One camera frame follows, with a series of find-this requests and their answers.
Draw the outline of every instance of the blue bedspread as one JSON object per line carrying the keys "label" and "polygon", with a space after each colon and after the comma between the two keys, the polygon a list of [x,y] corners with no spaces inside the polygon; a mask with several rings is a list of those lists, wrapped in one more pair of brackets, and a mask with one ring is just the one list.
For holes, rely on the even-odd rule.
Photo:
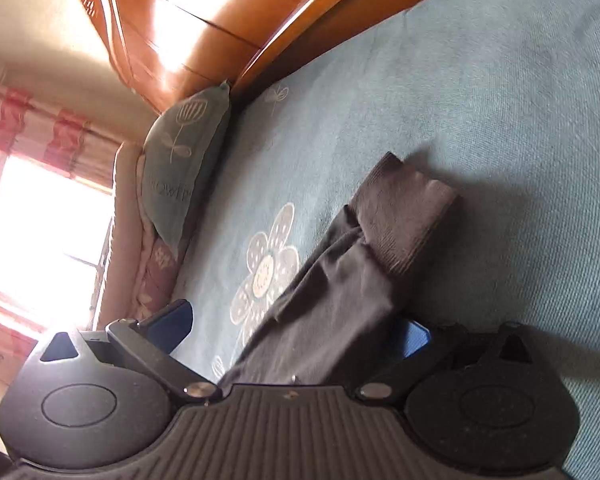
{"label": "blue bedspread", "polygon": [[217,378],[382,154],[465,197],[419,319],[537,339],[576,398],[568,470],[600,480],[600,0],[426,0],[264,92],[229,133],[175,297]]}

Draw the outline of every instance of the metal screw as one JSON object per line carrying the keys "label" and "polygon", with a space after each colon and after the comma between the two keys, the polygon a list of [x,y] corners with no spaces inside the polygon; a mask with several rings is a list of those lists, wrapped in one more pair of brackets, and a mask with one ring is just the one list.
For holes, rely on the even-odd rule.
{"label": "metal screw", "polygon": [[392,392],[393,389],[388,384],[384,383],[366,383],[360,388],[360,395],[365,399],[386,399]]}
{"label": "metal screw", "polygon": [[120,324],[126,325],[130,328],[135,328],[138,325],[138,320],[125,317],[125,319],[120,320]]}
{"label": "metal screw", "polygon": [[211,397],[215,393],[215,385],[211,383],[205,383],[201,381],[199,383],[191,383],[184,389],[189,397],[195,397],[196,399],[204,399],[205,397]]}

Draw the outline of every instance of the wooden furniture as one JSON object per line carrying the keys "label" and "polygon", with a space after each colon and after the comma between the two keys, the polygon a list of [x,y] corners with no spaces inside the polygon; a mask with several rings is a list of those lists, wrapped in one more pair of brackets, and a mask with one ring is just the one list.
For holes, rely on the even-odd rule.
{"label": "wooden furniture", "polygon": [[228,79],[245,102],[420,0],[81,0],[120,79],[158,111]]}

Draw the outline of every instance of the blue bed sheet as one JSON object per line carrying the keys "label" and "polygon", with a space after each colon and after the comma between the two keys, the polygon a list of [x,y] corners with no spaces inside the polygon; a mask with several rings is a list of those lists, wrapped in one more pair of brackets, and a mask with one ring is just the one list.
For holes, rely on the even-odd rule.
{"label": "blue bed sheet", "polygon": [[410,308],[537,327],[581,410],[567,469],[600,480],[600,0],[423,1],[274,84],[228,135],[174,356],[221,376],[392,151],[465,197]]}

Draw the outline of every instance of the pillow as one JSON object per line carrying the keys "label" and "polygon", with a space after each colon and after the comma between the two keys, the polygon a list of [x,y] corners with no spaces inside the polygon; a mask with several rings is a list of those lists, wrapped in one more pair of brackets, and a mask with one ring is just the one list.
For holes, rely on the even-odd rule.
{"label": "pillow", "polygon": [[189,207],[197,206],[192,195],[200,196],[211,175],[230,111],[224,82],[169,108],[144,143],[142,204],[176,259]]}

